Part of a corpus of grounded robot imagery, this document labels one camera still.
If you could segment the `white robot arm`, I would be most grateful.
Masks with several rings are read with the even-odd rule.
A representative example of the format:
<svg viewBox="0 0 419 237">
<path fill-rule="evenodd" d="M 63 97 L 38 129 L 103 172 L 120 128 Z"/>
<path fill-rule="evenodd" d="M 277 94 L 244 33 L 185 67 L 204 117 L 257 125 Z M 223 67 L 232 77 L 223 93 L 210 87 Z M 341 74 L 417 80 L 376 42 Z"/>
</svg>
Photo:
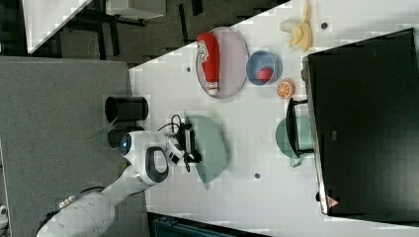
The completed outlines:
<svg viewBox="0 0 419 237">
<path fill-rule="evenodd" d="M 201 161 L 193 126 L 185 122 L 178 123 L 175 132 L 131 131 L 122 138 L 120 153 L 128 165 L 112 184 L 63 200 L 46 216 L 35 237 L 101 237 L 127 197 L 164 182 L 172 166 Z"/>
</svg>

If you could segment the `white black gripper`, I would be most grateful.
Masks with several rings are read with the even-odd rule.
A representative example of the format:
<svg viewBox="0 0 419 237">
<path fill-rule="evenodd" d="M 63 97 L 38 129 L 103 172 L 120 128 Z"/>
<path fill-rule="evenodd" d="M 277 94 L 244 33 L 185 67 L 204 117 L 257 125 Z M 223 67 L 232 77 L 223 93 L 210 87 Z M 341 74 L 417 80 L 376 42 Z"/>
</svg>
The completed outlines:
<svg viewBox="0 0 419 237">
<path fill-rule="evenodd" d="M 185 123 L 185 128 L 181 128 L 177 133 L 165 133 L 165 154 L 171 165 L 179 165 L 181 161 L 184 161 L 186 165 L 203 161 L 201 153 L 195 148 L 193 130 L 194 127 L 191 123 Z"/>
</svg>

